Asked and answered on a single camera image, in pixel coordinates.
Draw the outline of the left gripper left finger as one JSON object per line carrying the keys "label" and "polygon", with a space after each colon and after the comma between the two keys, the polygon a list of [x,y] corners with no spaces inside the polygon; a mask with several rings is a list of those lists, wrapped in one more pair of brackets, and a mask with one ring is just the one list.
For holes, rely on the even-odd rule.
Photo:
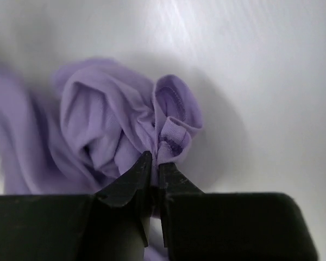
{"label": "left gripper left finger", "polygon": [[143,260],[151,164],[143,153],[93,195],[0,196],[0,260]]}

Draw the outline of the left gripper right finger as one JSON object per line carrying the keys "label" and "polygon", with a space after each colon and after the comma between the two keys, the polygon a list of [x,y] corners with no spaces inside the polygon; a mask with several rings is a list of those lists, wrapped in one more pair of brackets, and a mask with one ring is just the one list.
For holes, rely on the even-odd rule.
{"label": "left gripper right finger", "polygon": [[316,260],[303,214],[287,194],[204,193],[175,164],[159,167],[170,260]]}

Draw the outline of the purple t shirt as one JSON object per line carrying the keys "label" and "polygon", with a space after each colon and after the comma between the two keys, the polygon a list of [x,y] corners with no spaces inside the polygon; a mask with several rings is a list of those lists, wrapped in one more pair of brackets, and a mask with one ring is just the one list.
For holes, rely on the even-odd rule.
{"label": "purple t shirt", "polygon": [[60,68],[53,102],[0,64],[0,159],[12,195],[94,193],[140,155],[157,168],[184,159],[203,127],[188,86],[175,75],[156,81],[105,58]]}

